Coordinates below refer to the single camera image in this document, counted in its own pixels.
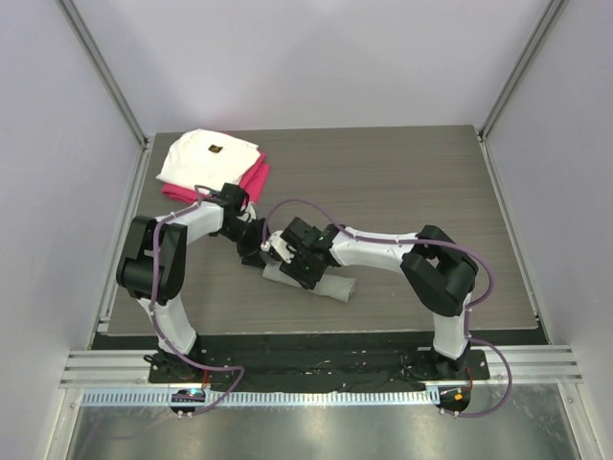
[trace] folded towel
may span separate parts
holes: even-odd
[[[240,187],[243,188],[249,194],[249,201],[257,203],[260,200],[261,192],[266,184],[266,179],[270,174],[270,165],[263,163],[263,159],[257,165],[251,167],[251,169],[245,173],[240,180]],[[184,203],[194,203],[197,200],[197,195],[194,189],[184,189],[177,185],[164,184],[162,187],[162,194],[171,199],[177,201],[183,201]]]
[[[220,190],[224,183],[239,184],[260,159],[258,146],[221,132],[186,132],[169,149],[157,178],[192,189],[206,185]]]

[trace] gray wood surface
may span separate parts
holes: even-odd
[[[496,273],[496,289],[475,309],[473,329],[528,329],[534,314],[472,126],[259,130],[234,133],[259,144],[272,171],[258,211],[287,197],[324,205],[341,222],[380,233],[439,225],[456,242],[483,255]],[[160,193],[155,179],[180,133],[158,134],[138,213],[165,215],[181,203]],[[281,229],[294,216],[323,228],[327,222],[304,205],[288,205],[273,218]],[[188,316],[201,334],[349,331],[429,331],[432,319],[407,281],[368,267],[335,274],[357,278],[349,303],[264,280],[242,266],[234,246],[204,238],[188,250],[182,290]],[[476,293],[485,289],[480,273]],[[144,311],[119,289],[110,334],[151,334]]]

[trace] white wall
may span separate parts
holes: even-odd
[[[556,341],[573,346],[607,434],[613,426],[612,25],[609,0],[568,2],[490,139],[546,325]]]
[[[144,130],[481,125],[547,0],[77,0]]]
[[[138,147],[55,2],[4,1],[0,35],[0,456],[38,460]]]

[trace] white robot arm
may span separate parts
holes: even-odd
[[[468,351],[465,308],[478,272],[466,254],[454,249],[402,242],[453,242],[440,228],[385,235],[329,225],[323,232],[295,218],[273,233],[262,249],[281,262],[282,273],[313,289],[328,266],[364,265],[404,275],[434,319],[433,351],[445,374],[464,369]]]
[[[239,186],[225,184],[220,192],[198,203],[192,211],[162,226],[155,317],[170,343],[193,361],[203,362],[198,335],[188,320],[180,294],[187,246],[207,235],[221,235],[237,244],[244,265],[264,268],[260,251],[263,219],[256,219],[253,207],[245,205],[248,201],[249,195]],[[162,219],[137,216],[132,220],[116,272],[118,284],[127,289],[149,317],[153,233]],[[164,360],[183,364],[175,359],[174,351],[162,337],[158,337],[158,351]]]

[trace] gray cloth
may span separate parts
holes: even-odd
[[[262,276],[266,280],[277,281],[286,285],[300,288],[300,284],[279,270],[279,264],[268,264]],[[353,294],[355,278],[343,276],[324,275],[311,291],[313,294],[325,295],[335,300],[347,303]]]

